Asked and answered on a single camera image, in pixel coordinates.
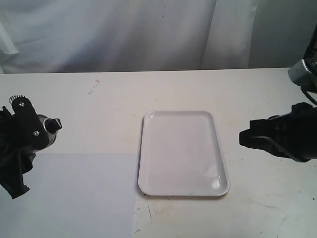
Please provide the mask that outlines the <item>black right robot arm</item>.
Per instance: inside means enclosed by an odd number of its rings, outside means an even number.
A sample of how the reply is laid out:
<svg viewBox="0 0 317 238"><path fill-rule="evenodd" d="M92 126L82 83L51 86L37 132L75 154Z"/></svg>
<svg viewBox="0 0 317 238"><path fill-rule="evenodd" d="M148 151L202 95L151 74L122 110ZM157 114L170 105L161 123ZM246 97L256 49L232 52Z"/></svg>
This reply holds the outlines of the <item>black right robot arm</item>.
<svg viewBox="0 0 317 238"><path fill-rule="evenodd" d="M288 69L292 83L309 100L292 105L291 112L267 119L252 120L239 133L241 146L268 152L281 158L306 163L317 157L317 34L313 33L304 56Z"/></svg>

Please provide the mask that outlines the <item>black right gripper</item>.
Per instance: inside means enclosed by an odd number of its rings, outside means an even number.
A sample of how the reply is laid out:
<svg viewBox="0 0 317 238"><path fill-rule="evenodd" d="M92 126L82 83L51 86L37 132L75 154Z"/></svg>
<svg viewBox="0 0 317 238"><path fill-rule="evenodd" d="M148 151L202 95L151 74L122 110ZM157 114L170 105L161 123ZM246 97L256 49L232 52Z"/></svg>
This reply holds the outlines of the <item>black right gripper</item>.
<svg viewBox="0 0 317 238"><path fill-rule="evenodd" d="M284 151L268 141L282 141ZM239 133L241 146L305 163L317 158L317 109L298 103L286 115L251 120L249 129Z"/></svg>

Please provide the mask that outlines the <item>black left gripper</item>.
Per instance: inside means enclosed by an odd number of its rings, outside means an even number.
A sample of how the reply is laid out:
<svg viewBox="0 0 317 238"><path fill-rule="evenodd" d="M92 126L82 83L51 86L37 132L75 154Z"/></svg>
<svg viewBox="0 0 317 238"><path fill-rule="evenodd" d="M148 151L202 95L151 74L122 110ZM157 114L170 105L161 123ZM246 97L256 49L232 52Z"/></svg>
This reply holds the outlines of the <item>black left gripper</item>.
<svg viewBox="0 0 317 238"><path fill-rule="evenodd" d="M23 134L16 115L3 106L0 110L0 185L12 199L30 189L23 175L33 168L35 152L31 141Z"/></svg>

